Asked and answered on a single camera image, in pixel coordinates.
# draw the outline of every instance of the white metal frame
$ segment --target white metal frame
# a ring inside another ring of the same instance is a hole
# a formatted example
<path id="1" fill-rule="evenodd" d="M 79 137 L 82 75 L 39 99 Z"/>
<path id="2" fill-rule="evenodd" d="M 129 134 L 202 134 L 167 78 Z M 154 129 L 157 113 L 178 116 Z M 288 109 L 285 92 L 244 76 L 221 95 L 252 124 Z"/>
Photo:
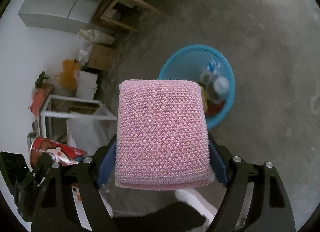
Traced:
<path id="1" fill-rule="evenodd" d="M 49 138 L 51 138 L 51 139 L 52 139 L 52 120 L 51 120 L 52 117 L 56 117 L 56 118 L 86 118 L 86 119 L 92 119 L 92 120 L 108 120 L 108 121 L 116 121 L 117 120 L 117 117 L 114 115 L 72 114 L 72 113 L 51 111 L 52 99 L 92 103 L 92 104 L 98 104 L 99 106 L 103 106 L 102 102 L 99 100 L 90 100 L 90 99 L 58 96 L 58 95 L 49 95 L 47 97 L 47 100 L 45 101 L 41 111 L 40 111 L 41 136 L 44 138 L 47 138 L 46 124 L 45 124 L 46 117 L 49 118 L 49 123 L 50 123 Z"/>

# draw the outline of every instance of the concrete floor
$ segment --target concrete floor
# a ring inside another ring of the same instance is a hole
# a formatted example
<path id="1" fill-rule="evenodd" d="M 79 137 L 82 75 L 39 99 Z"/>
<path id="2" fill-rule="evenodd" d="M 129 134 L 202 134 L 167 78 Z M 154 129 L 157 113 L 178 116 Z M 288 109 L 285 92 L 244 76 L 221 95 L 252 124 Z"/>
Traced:
<path id="1" fill-rule="evenodd" d="M 206 44 L 230 62 L 236 97 L 210 132 L 247 162 L 271 161 L 289 195 L 299 229 L 320 201 L 320 9 L 314 0 L 148 0 L 168 18 L 144 11 L 126 18 L 139 33 L 119 35 L 121 55 L 103 76 L 102 100 L 117 113 L 118 85 L 156 79 L 183 46 Z M 213 205 L 225 189 L 197 188 Z M 114 192 L 121 204 L 116 204 Z M 143 213 L 173 202 L 171 192 L 111 187 L 117 213 Z"/>

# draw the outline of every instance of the mesh scrubber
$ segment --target mesh scrubber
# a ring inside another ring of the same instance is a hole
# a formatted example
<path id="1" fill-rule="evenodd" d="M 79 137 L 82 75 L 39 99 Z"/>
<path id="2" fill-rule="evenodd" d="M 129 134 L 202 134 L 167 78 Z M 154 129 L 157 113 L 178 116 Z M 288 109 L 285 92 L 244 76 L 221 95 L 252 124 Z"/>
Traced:
<path id="1" fill-rule="evenodd" d="M 208 184 L 212 169 L 200 86 L 130 80 L 119 88 L 116 185 L 174 190 Z"/>

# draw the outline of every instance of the wooden plank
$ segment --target wooden plank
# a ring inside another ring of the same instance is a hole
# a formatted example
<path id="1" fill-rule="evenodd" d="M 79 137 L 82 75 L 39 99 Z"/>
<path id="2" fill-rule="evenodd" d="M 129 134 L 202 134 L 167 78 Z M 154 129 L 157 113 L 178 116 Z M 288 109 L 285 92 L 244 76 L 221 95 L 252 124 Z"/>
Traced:
<path id="1" fill-rule="evenodd" d="M 110 0 L 101 0 L 100 4 L 98 5 L 94 15 L 92 16 L 91 21 L 93 23 L 96 23 L 96 21 L 99 20 L 100 16 L 103 14 L 103 12 L 105 11 L 105 9 L 108 8 L 108 6 L 110 5 Z"/>
<path id="2" fill-rule="evenodd" d="M 123 27 L 120 27 L 119 25 L 111 25 L 106 20 L 101 19 L 100 17 L 95 21 L 95 25 L 105 28 L 114 32 L 118 33 L 125 33 L 128 34 L 130 31 L 128 29 L 125 29 Z"/>
<path id="3" fill-rule="evenodd" d="M 101 19 L 102 20 L 105 20 L 105 21 L 107 21 L 107 22 L 111 22 L 111 23 L 113 23 L 113 24 L 116 24 L 116 25 L 119 25 L 119 26 L 121 26 L 121 27 L 123 27 L 123 28 L 126 28 L 126 29 L 128 29 L 128 30 L 131 30 L 131 31 L 134 31 L 134 32 L 139 32 L 137 29 L 135 29 L 135 28 L 133 28 L 133 27 L 131 27 L 131 26 L 129 26 L 129 25 L 126 25 L 126 24 L 124 24 L 124 23 L 121 23 L 121 22 L 119 22 L 119 21 L 116 21 L 116 20 L 114 20 L 114 19 L 111 19 L 111 18 L 109 18 L 109 17 L 103 17 L 103 16 L 101 16 Z"/>
<path id="4" fill-rule="evenodd" d="M 113 0 L 110 5 L 105 9 L 101 17 L 107 17 L 108 12 L 116 5 L 120 0 Z"/>
<path id="5" fill-rule="evenodd" d="M 131 0 L 131 1 L 136 3 L 138 6 L 141 6 L 143 8 L 149 9 L 153 12 L 156 12 L 156 13 L 162 15 L 163 17 L 167 17 L 164 13 L 160 12 L 158 9 L 154 8 L 153 6 L 149 5 L 148 3 L 146 3 L 143 0 Z"/>

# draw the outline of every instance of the metal screw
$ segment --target metal screw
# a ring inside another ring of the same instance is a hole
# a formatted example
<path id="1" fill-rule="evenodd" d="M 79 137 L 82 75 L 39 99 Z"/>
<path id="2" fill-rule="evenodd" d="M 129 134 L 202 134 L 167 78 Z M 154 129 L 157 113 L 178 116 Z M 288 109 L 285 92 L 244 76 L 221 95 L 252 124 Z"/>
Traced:
<path id="1" fill-rule="evenodd" d="M 239 163 L 239 162 L 242 161 L 239 156 L 234 156 L 232 159 L 233 159 L 233 161 L 234 161 L 235 163 Z"/>
<path id="2" fill-rule="evenodd" d="M 55 162 L 52 164 L 52 168 L 57 169 L 60 166 L 60 163 Z"/>
<path id="3" fill-rule="evenodd" d="M 271 169 L 273 167 L 273 164 L 271 162 L 266 162 L 266 166 Z"/>
<path id="4" fill-rule="evenodd" d="M 92 162 L 92 158 L 91 157 L 86 157 L 83 159 L 84 163 L 91 163 Z"/>

